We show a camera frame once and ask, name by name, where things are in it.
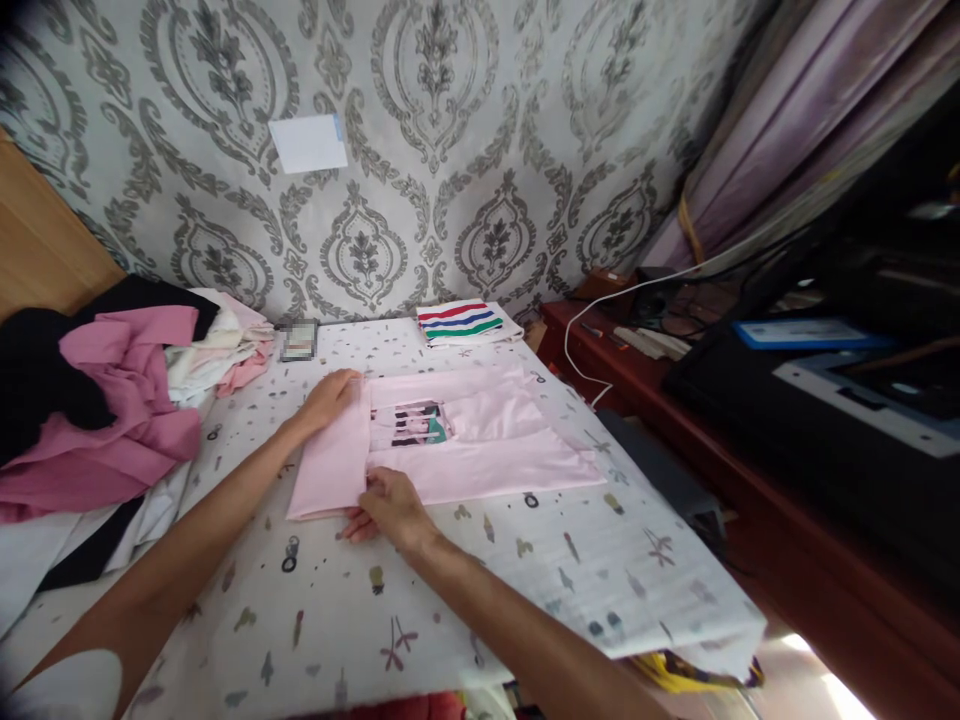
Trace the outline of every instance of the patterned tablecloth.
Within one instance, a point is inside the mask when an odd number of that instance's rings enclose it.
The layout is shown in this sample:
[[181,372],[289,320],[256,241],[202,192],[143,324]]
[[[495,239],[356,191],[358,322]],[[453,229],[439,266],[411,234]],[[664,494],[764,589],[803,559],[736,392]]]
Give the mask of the patterned tablecloth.
[[[410,319],[323,327],[317,359],[274,362],[217,402],[182,512],[331,370],[373,377],[516,363],[537,375],[551,422],[597,450],[609,482],[428,508],[437,525],[610,656],[669,647],[703,669],[745,676],[762,614],[523,343],[429,350]],[[351,546],[339,542],[342,519],[288,522],[296,475],[294,457],[170,638],[130,717],[285,717],[509,679],[385,539]],[[2,647],[6,680],[22,677],[112,582],[35,598]]]

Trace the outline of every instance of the folded clothes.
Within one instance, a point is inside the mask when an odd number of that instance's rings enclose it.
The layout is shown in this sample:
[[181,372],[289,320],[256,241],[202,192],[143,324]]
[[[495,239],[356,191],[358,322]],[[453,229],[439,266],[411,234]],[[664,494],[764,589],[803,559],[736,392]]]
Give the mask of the folded clothes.
[[61,354],[101,387],[117,420],[84,431],[53,414],[39,442],[0,469],[0,522],[126,502],[197,454],[199,417],[170,402],[162,348],[189,343],[197,315],[184,306],[106,313],[64,336]]
[[479,298],[418,307],[417,323],[430,348],[487,345],[523,338],[523,330],[497,303]]

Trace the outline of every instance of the wall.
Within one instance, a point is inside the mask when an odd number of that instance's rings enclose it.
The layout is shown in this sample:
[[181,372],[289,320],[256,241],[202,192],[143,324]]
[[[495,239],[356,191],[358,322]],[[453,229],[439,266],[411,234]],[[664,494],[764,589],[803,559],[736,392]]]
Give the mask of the wall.
[[[130,272],[274,319],[523,319],[642,250],[760,3],[43,0],[0,122]],[[330,112],[349,167],[284,175],[266,121]]]

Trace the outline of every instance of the hand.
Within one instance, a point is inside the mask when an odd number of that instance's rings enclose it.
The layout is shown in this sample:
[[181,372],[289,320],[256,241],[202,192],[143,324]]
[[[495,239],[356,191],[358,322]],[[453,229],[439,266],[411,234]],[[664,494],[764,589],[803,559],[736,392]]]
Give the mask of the hand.
[[343,412],[354,398],[354,384],[350,381],[361,378],[363,375],[356,370],[337,370],[317,383],[290,419],[302,440],[323,430]]
[[440,536],[404,473],[373,468],[367,473],[367,488],[360,496],[360,507],[347,511],[351,522],[343,531],[344,539],[358,543],[382,532],[409,561]]

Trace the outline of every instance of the pink t-shirt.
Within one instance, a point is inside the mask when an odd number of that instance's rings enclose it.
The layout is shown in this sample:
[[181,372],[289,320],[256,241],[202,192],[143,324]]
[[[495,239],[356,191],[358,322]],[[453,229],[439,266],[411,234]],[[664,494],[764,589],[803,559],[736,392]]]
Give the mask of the pink t-shirt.
[[350,407],[304,447],[287,517],[355,506],[366,471],[406,473],[426,505],[606,482],[594,453],[550,426],[519,367],[360,381]]

